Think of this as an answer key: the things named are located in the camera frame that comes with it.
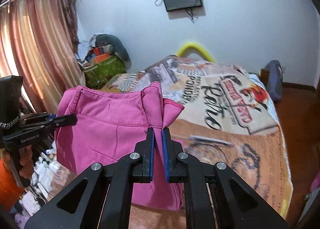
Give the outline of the left hand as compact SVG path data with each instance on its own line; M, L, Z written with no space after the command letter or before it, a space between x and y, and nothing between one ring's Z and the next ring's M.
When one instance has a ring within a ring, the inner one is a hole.
M20 164L22 165L22 169L19 171L19 174L26 179L30 179L34 172L33 161L31 159L32 155L33 152L30 145L20 151ZM10 167L11 156L6 150L2 152L2 160L5 169L8 172L12 172Z

